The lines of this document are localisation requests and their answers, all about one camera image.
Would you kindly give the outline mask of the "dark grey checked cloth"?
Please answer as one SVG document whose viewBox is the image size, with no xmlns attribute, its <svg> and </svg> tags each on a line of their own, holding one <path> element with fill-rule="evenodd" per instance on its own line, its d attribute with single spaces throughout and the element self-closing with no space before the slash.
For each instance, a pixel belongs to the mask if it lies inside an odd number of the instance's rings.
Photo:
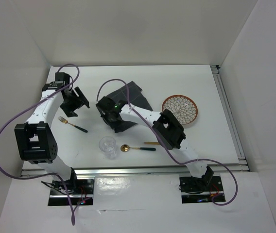
<svg viewBox="0 0 276 233">
<path fill-rule="evenodd" d="M 142 89 L 134 81 L 129 82 L 127 85 L 129 87 L 130 102 L 137 107 L 152 111 L 152 107 L 142 94 Z M 122 88 L 119 88 L 118 90 L 108 94 L 106 97 L 112 99 L 114 102 L 119 102 L 120 100 L 127 101 L 127 89 L 125 86 L 123 86 Z M 120 126 L 114 129 L 114 132 L 121 133 L 135 125 L 136 124 L 133 122 L 123 122 L 120 124 Z"/>
</svg>

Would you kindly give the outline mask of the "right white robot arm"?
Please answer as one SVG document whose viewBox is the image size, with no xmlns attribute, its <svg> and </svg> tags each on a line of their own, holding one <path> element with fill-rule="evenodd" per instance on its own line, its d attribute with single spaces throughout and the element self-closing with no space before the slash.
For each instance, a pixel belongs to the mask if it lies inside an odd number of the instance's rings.
<svg viewBox="0 0 276 233">
<path fill-rule="evenodd" d="M 116 133 L 126 122 L 148 127 L 169 157 L 176 164 L 188 168 L 195 178 L 196 188 L 206 190 L 211 185 L 214 172 L 191 148 L 183 126 L 169 110 L 154 112 L 123 100 L 114 102 L 108 97 L 98 101 L 96 107 L 104 122 Z"/>
</svg>

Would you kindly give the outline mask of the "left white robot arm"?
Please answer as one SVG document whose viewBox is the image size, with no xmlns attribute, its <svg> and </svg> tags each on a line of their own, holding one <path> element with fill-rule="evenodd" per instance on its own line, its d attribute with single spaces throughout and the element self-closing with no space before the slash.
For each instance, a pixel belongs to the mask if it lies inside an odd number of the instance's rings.
<svg viewBox="0 0 276 233">
<path fill-rule="evenodd" d="M 66 165 L 58 155 L 58 145 L 51 125 L 58 109 L 67 117 L 77 117 L 75 110 L 89 107 L 89 101 L 80 88 L 71 89 L 71 76 L 57 72 L 55 80 L 42 88 L 41 99 L 33 114 L 23 124 L 15 126 L 15 136 L 21 160 L 38 165 L 68 194 L 78 189 L 77 176 L 73 168 Z"/>
</svg>

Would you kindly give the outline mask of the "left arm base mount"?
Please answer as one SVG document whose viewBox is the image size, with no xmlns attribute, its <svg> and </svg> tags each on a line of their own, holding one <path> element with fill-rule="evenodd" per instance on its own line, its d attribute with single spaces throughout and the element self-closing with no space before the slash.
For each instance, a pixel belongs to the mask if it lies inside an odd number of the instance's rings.
<svg viewBox="0 0 276 233">
<path fill-rule="evenodd" d="M 41 181 L 41 183 L 50 190 L 48 206 L 69 206 L 67 193 L 60 182 L 52 181 L 49 183 Z M 68 185 L 68 192 L 72 205 L 93 205 L 94 178 L 78 179 L 75 184 L 75 187 Z"/>
</svg>

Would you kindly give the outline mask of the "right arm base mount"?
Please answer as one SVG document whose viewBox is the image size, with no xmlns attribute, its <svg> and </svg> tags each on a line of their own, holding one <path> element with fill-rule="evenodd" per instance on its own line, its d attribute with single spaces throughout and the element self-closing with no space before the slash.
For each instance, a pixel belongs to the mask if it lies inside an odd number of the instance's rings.
<svg viewBox="0 0 276 233">
<path fill-rule="evenodd" d="M 212 202 L 212 198 L 215 198 L 215 202 L 226 202 L 222 180 L 218 175 L 211 179 L 207 187 L 199 183 L 197 178 L 190 176 L 180 177 L 179 181 L 178 189 L 183 204 L 208 203 Z"/>
</svg>

